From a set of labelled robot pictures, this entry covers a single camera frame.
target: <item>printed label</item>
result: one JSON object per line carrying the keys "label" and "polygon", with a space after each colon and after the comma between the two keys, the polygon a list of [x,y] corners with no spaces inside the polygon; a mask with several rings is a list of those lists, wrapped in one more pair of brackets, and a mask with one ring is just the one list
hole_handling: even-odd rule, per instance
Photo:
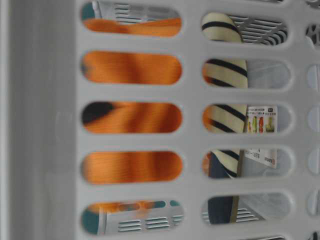
{"label": "printed label", "polygon": [[[248,106],[246,132],[250,134],[276,133],[278,129],[277,106]],[[277,168],[277,150],[249,148],[244,156],[272,168]]]}

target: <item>plastic basket wall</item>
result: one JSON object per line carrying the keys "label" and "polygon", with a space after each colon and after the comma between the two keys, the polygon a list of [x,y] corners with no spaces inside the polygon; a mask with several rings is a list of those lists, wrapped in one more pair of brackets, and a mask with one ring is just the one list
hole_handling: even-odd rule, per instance
{"label": "plastic basket wall", "polygon": [[[307,165],[308,154],[320,143],[319,134],[308,127],[307,115],[320,96],[306,80],[308,68],[320,64],[320,51],[306,41],[307,27],[320,21],[318,9],[303,0],[128,1],[178,11],[181,32],[163,39],[91,32],[80,18],[87,2],[1,1],[1,240],[239,240],[270,235],[305,240],[320,228],[319,218],[306,208],[307,197],[320,185]],[[209,41],[201,30],[202,17],[209,12],[281,19],[288,39],[274,47]],[[183,76],[173,86],[98,85],[81,71],[83,55],[92,50],[175,55]],[[282,61],[291,81],[279,90],[208,88],[201,73],[212,57]],[[169,135],[93,135],[84,130],[80,116],[95,101],[171,102],[182,110],[183,124]],[[204,128],[202,113],[208,105],[253,102],[287,107],[292,115],[289,128],[275,135],[214,135]],[[282,148],[293,167],[282,178],[204,177],[204,154],[230,148]],[[82,177],[88,153],[137,150],[178,153],[184,160],[182,175],[167,183],[104,186],[90,185]],[[261,192],[284,193],[291,204],[289,215],[219,226],[202,220],[202,204],[212,196]],[[175,199],[184,209],[184,221],[172,231],[107,237],[89,235],[81,225],[82,213],[92,203],[162,198]]]}

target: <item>orange cloth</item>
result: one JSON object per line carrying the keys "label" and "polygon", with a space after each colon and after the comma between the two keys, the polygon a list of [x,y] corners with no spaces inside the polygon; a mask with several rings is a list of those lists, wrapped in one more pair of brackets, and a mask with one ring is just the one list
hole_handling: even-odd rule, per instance
{"label": "orange cloth", "polygon": [[[167,19],[121,25],[105,19],[84,23],[96,32],[171,37],[181,28],[181,20]],[[182,68],[169,55],[93,51],[83,59],[85,76],[92,82],[115,84],[170,85],[178,81]],[[114,102],[114,109],[85,128],[92,133],[169,133],[182,122],[182,114],[172,104]],[[182,171],[181,159],[172,152],[95,152],[84,161],[84,177],[92,184],[169,181]],[[98,203],[94,212],[119,211],[122,203]]]}

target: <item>white plastic laundry basket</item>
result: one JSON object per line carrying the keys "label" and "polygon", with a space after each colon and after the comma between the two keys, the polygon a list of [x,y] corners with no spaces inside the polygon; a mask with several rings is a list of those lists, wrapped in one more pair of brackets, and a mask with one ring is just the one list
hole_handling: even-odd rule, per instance
{"label": "white plastic laundry basket", "polygon": [[[309,205],[319,204],[308,201],[308,197],[320,188],[320,178],[309,171],[307,162],[310,152],[320,146],[319,133],[310,129],[307,117],[320,103],[319,67],[309,72],[307,79],[309,67],[320,64],[320,31],[318,26],[311,26],[320,24],[319,1],[93,2],[96,18],[123,24],[181,16],[180,33],[163,39],[91,32],[80,17],[87,3],[91,2],[0,1],[1,240],[261,240],[269,236],[307,240],[320,230],[319,216],[307,211]],[[117,11],[128,14],[119,17]],[[244,41],[253,44],[208,41],[201,21],[209,12],[227,13],[245,35]],[[272,30],[252,37],[246,34],[252,24],[271,26]],[[312,41],[306,40],[306,31]],[[172,86],[95,84],[81,71],[82,57],[92,50],[171,54],[179,58],[183,76]],[[254,81],[258,66],[270,61],[284,63],[290,81],[280,89],[278,82],[272,81],[260,86],[265,89],[207,87],[201,69],[212,57],[248,60],[249,86],[259,85]],[[268,66],[274,76],[288,77],[282,65]],[[183,124],[168,135],[93,135],[84,130],[80,116],[85,106],[96,101],[170,102],[182,110]],[[282,121],[290,123],[277,134],[209,134],[201,116],[212,103],[281,105],[289,113]],[[202,157],[211,149],[230,148],[281,149],[286,152],[283,161],[290,171],[277,169],[277,176],[268,178],[205,178],[200,167]],[[139,150],[178,153],[184,163],[182,175],[173,182],[117,185],[90,185],[82,176],[84,157],[91,152]],[[250,175],[252,168],[245,165],[243,171]],[[209,198],[260,193],[284,194],[289,200],[289,214],[280,220],[257,221],[268,215],[240,199],[238,214],[245,211],[249,222],[239,217],[237,222],[242,224],[206,224],[208,213],[203,204]],[[144,224],[146,219],[133,219],[134,212],[103,216],[101,223],[107,224],[100,226],[97,236],[88,234],[81,225],[84,209],[93,203],[143,199],[179,201],[181,206],[166,205],[148,216],[151,221],[165,218],[159,227],[179,227],[150,232]],[[127,233],[104,234],[118,233],[119,229]],[[135,229],[143,234],[133,233]]]}

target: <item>bottle illustration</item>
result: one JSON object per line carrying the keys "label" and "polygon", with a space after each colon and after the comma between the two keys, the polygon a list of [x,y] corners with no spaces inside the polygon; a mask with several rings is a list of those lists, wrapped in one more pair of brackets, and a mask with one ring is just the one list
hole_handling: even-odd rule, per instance
{"label": "bottle illustration", "polygon": [[270,116],[268,118],[268,124],[265,125],[265,130],[267,133],[274,133],[275,132],[275,125],[274,125],[274,118]]}
{"label": "bottle illustration", "polygon": [[257,117],[254,116],[254,117],[253,117],[253,120],[252,120],[252,131],[253,131],[254,133],[257,133],[257,131],[258,131],[258,129],[257,129],[257,124],[258,124],[258,122],[257,122]]}
{"label": "bottle illustration", "polygon": [[260,117],[259,119],[259,133],[263,133],[264,132],[264,118]]}
{"label": "bottle illustration", "polygon": [[248,133],[252,133],[251,122],[248,122]]}

